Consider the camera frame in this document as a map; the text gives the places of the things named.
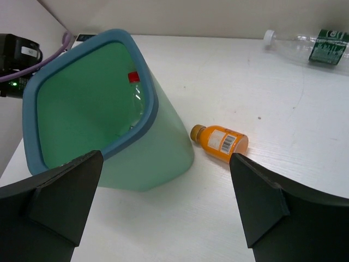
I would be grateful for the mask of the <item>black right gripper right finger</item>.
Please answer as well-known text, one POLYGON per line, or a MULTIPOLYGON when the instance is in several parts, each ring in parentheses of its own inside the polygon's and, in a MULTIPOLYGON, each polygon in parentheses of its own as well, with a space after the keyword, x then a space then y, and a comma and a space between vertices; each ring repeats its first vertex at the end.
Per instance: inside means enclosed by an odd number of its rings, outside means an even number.
POLYGON ((248 248, 256 261, 348 261, 348 199, 234 153, 230 172, 248 248))

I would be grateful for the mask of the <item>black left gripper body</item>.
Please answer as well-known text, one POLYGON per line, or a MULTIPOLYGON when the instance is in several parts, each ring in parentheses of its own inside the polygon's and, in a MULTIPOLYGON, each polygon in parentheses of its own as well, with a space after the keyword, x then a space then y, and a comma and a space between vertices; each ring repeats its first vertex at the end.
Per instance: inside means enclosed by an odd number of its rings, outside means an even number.
MULTIPOLYGON (((1 77, 18 73, 42 61, 40 45, 13 34, 1 34, 1 77)), ((34 73, 1 83, 1 97, 21 98, 34 73)))

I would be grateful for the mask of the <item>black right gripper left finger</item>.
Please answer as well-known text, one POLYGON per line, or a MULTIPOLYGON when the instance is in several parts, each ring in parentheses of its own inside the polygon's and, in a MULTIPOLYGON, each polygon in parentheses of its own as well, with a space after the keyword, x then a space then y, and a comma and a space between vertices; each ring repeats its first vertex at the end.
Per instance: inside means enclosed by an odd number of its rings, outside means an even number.
POLYGON ((103 162, 91 151, 1 187, 1 261, 71 261, 103 162))

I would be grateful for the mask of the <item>red-label clear water bottle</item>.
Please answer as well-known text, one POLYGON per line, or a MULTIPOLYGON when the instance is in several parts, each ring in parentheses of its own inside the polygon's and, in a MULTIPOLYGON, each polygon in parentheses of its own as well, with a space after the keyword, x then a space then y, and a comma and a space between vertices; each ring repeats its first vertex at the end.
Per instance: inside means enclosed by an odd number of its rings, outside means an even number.
POLYGON ((145 98, 138 72, 128 74, 130 88, 133 92, 131 109, 129 110, 130 129, 134 128, 143 116, 145 110, 145 98))

